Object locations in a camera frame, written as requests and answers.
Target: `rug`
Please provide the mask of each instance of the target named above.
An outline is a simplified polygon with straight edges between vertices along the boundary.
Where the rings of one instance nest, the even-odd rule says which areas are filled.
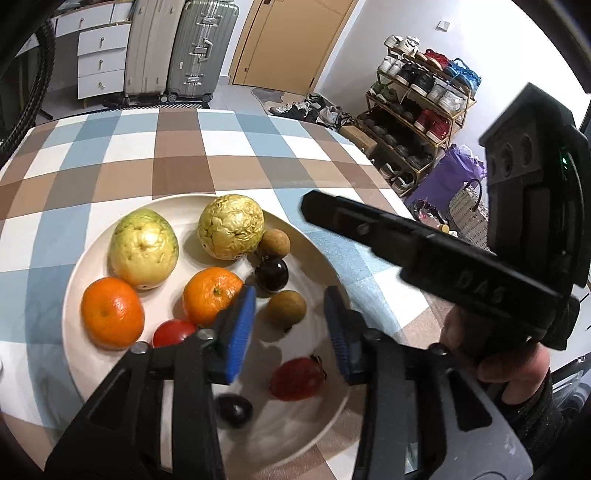
[[[282,92],[280,90],[271,90],[260,87],[254,87],[252,89],[252,94],[261,103],[261,106],[267,115],[271,115],[269,109],[272,106],[281,106],[285,105],[286,103],[291,104],[293,102],[301,102],[305,98],[304,95],[298,95],[296,93]]]

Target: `cardboard box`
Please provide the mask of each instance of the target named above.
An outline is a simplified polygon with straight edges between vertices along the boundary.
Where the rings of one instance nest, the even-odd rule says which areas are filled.
[[[369,157],[378,143],[354,125],[341,127],[339,133],[347,140],[351,140],[366,157]]]

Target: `suitcase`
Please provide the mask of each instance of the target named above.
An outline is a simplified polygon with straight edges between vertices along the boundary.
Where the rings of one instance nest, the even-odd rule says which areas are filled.
[[[174,36],[186,0],[136,0],[125,60],[126,95],[166,90]]]
[[[181,14],[168,71],[168,94],[203,98],[216,89],[228,43],[238,18],[230,2],[190,0]]]

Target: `wall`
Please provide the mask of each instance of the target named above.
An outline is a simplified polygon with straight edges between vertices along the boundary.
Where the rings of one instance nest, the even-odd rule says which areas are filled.
[[[435,29],[440,20],[451,22],[448,32]],[[570,108],[577,125],[584,118],[589,97],[550,40],[511,0],[367,0],[316,91],[353,114],[365,110],[365,91],[376,81],[391,34],[414,35],[423,51],[461,57],[483,77],[478,103],[454,139],[481,158],[479,136],[527,82]]]

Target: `sleeve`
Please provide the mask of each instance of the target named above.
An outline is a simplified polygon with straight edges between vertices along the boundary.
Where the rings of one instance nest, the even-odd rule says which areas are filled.
[[[537,469],[568,426],[568,421],[552,402],[550,371],[528,401],[520,405],[506,405],[498,399],[495,403],[529,453],[534,469]]]

